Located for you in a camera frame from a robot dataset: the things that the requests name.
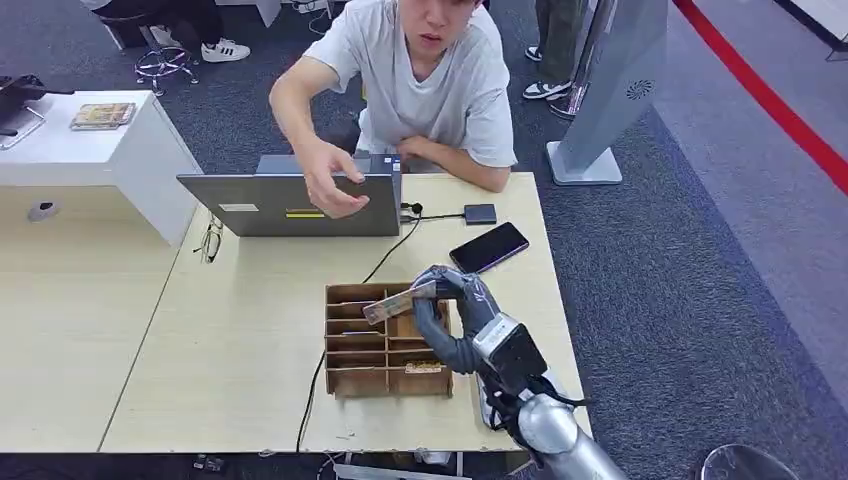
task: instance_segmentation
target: phone screen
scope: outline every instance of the phone screen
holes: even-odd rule
[[[451,251],[453,263],[465,273],[482,273],[530,246],[509,222]]]

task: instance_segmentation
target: man's hand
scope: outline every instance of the man's hand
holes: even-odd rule
[[[428,143],[432,143],[429,139],[416,135],[414,137],[404,138],[397,146],[398,154],[402,161],[409,160],[410,157],[424,157],[424,150]]]
[[[295,149],[297,161],[303,168],[309,200],[330,218],[342,218],[362,210],[370,199],[342,192],[333,180],[334,172],[344,172],[351,181],[361,183],[365,177],[356,169],[353,159],[344,150],[318,137]]]

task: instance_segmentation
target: speaker grille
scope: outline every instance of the speaker grille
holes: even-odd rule
[[[653,80],[637,80],[627,87],[627,98],[630,100],[641,100],[654,91],[656,82]]]

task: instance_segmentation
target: office chair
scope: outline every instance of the office chair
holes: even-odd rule
[[[111,18],[98,15],[103,24],[109,27],[126,27],[134,26],[141,31],[147,46],[150,51],[145,53],[135,62],[135,73],[138,75],[138,83],[144,83],[146,79],[150,79],[153,85],[153,93],[157,97],[165,94],[159,86],[159,79],[167,77],[177,72],[183,72],[191,78],[191,83],[198,83],[197,77],[189,69],[189,65],[197,65],[196,61],[191,60],[191,53],[181,47],[163,47],[156,41],[150,27],[161,23],[162,13],[153,11],[126,18]]]

